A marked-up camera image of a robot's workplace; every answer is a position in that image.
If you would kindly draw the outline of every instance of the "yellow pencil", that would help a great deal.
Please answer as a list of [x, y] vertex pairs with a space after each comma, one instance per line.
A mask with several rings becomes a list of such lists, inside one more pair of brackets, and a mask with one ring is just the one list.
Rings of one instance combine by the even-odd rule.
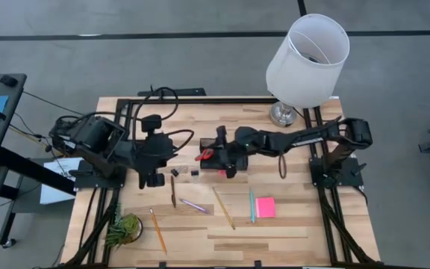
[[161, 242], [163, 251], [165, 252], [165, 254], [167, 254], [167, 248], [165, 248], [165, 243], [163, 242], [161, 229], [158, 227], [157, 219], [155, 218], [155, 214], [152, 208], [150, 209], [150, 215], [152, 216], [152, 221], [154, 222], [155, 230], [157, 230], [158, 240]]
[[235, 224], [233, 224], [233, 221], [231, 221], [230, 216], [228, 216], [228, 212], [225, 209], [225, 206], [223, 206], [222, 200], [220, 199], [220, 197], [218, 196], [218, 193], [215, 191], [215, 187], [212, 187], [212, 190], [214, 190], [214, 194], [216, 196], [216, 199], [218, 200], [218, 203], [220, 204], [220, 207], [223, 210], [223, 213], [225, 213], [225, 216], [227, 217], [228, 222], [230, 223], [231, 228], [235, 229]]

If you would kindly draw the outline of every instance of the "red object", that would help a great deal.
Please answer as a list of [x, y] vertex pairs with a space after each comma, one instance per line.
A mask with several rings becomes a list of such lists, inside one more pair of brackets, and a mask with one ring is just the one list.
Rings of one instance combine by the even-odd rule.
[[213, 149], [204, 149], [200, 155], [195, 157], [195, 161], [208, 160], [213, 154]]
[[257, 198], [257, 217], [276, 217], [275, 198]]

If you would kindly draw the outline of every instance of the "black strip on floor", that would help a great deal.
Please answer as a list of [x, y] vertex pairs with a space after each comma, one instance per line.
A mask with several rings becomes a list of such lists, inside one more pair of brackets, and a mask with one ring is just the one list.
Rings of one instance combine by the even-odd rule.
[[298, 9], [299, 9], [299, 15], [304, 16], [307, 14], [305, 0], [298, 0]]
[[[424, 31], [347, 31], [350, 37], [407, 37], [430, 36]], [[234, 37], [285, 37], [286, 31], [235, 31], [235, 32], [193, 32], [160, 34], [100, 34], [100, 35], [37, 35], [0, 36], [0, 41], [51, 41], [51, 40], [147, 40], [187, 38], [234, 38]]]

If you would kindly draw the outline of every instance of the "gray carpet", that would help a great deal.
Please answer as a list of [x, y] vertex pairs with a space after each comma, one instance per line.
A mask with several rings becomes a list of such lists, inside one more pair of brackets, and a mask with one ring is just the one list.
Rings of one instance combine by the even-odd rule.
[[[430, 30], [430, 1], [306, 0], [348, 31]], [[286, 30], [294, 0], [0, 0], [0, 35]], [[430, 129], [430, 36], [351, 37], [335, 94], [346, 116], [369, 121], [374, 144], [357, 152], [384, 262], [430, 268], [430, 154], [417, 144]], [[267, 95], [267, 64], [281, 38], [0, 41], [0, 73], [28, 75], [25, 90], [78, 111], [99, 96], [134, 96], [155, 87], [204, 87], [209, 95]], [[47, 133], [64, 111], [23, 96], [17, 111]], [[22, 127], [18, 119], [13, 124]], [[8, 133], [4, 145], [47, 156]], [[0, 248], [0, 268], [50, 266], [62, 245], [71, 203], [21, 214]], [[0, 208], [0, 221], [4, 217]]]

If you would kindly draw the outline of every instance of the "black desk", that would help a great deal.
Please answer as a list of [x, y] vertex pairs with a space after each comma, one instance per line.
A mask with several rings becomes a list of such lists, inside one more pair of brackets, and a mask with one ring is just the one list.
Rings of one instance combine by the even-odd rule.
[[[13, 118], [16, 106], [21, 98], [23, 86], [26, 82], [26, 75], [24, 74], [9, 74], [11, 77], [18, 81], [15, 87], [9, 87], [0, 82], [0, 96], [8, 96], [6, 105], [2, 113], [6, 116], [6, 120], [0, 120], [0, 197], [15, 200], [19, 194], [24, 191], [21, 188], [21, 184], [18, 183], [16, 188], [4, 185], [8, 170], [12, 170], [29, 178], [35, 179], [44, 185], [56, 188], [59, 191], [63, 191], [68, 194], [75, 195], [74, 182], [66, 179], [65, 177], [54, 173], [39, 164], [30, 161], [15, 152], [5, 149], [1, 146], [1, 143], [6, 135], [7, 128], [10, 125], [10, 121]], [[12, 213], [13, 203], [11, 203], [10, 211], [7, 219], [3, 223], [3, 229], [0, 234], [0, 244], [5, 245], [7, 242], [7, 236], [9, 235], [11, 224], [14, 220], [15, 214]]]

